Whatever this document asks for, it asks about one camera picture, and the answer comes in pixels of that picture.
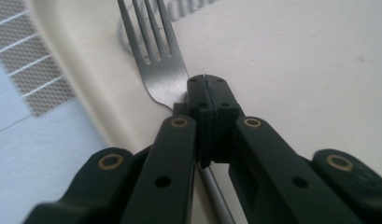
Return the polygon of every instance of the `metal rod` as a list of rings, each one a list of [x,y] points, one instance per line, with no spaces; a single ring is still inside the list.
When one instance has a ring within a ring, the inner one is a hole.
[[[234,224],[235,222],[232,217],[232,213],[223,198],[222,192],[219,189],[210,167],[202,170],[200,166],[198,166],[198,170],[218,223]]]

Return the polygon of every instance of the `fork tine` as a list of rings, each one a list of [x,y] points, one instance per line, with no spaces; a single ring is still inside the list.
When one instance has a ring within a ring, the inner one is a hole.
[[[124,5],[124,1],[118,0],[118,3],[120,8],[120,14],[124,23],[124,28],[129,39],[130,47],[132,48],[133,56],[137,62],[144,62],[145,60],[138,46],[137,38],[135,37],[134,27],[132,25],[132,21],[130,20],[129,13],[127,12],[127,8]]]
[[[174,34],[173,26],[171,25],[170,17],[167,13],[163,0],[157,0],[159,12],[161,14],[164,32],[166,34],[167,43],[173,55],[181,55],[177,43],[176,35]]]
[[[153,11],[152,11],[152,8],[150,6],[149,0],[145,0],[145,5],[147,6],[150,25],[152,26],[152,31],[153,31],[153,34],[155,35],[156,44],[158,45],[159,53],[161,54],[161,57],[163,58],[163,57],[167,56],[167,53],[164,49],[164,43],[163,43],[161,33],[159,31],[158,23],[156,22],[156,19],[153,16]]]
[[[149,59],[152,62],[156,62],[158,60],[156,59],[155,52],[151,45],[147,25],[144,23],[144,18],[142,17],[140,8],[137,4],[137,0],[133,0],[133,5],[134,5],[135,15],[137,16],[138,24],[140,26],[141,34],[142,34],[142,37],[144,38],[145,47],[147,47]]]

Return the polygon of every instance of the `fork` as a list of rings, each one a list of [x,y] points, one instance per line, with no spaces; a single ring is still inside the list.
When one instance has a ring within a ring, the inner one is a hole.
[[[130,20],[129,13],[123,0],[119,0],[118,2],[135,62],[137,63],[138,70],[149,95],[156,102],[162,105],[167,105],[173,109],[174,103],[184,102],[187,91],[187,80],[189,77],[164,2],[158,0],[157,4],[167,44],[170,49],[169,51],[165,48],[158,24],[153,16],[150,2],[145,1],[150,25],[159,51],[155,52],[153,42],[149,37],[149,31],[137,1],[133,0],[134,11],[147,49],[146,56],[143,56],[141,53],[132,21]]]

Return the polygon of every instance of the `brass rivet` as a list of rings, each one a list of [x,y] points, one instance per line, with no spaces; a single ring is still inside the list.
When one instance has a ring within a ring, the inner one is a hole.
[[[98,167],[102,170],[113,170],[123,163],[123,157],[120,154],[111,153],[105,155],[98,161]]]
[[[259,128],[262,126],[261,122],[257,119],[245,119],[244,122],[251,128]]]
[[[353,163],[347,158],[339,155],[329,155],[327,156],[327,163],[332,167],[341,171],[351,171],[354,168]]]
[[[171,125],[176,128],[182,128],[188,124],[186,119],[172,119]]]

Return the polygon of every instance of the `white tray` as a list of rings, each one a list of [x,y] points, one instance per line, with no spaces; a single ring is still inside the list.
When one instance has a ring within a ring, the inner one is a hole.
[[[300,155],[336,148],[382,175],[382,1],[181,3],[166,1],[190,76],[226,79],[245,113],[269,121]],[[117,1],[27,5],[107,142],[133,153],[150,145],[170,111],[150,99],[120,45]],[[235,198],[226,171],[213,169]],[[193,223],[211,221],[203,209]]]

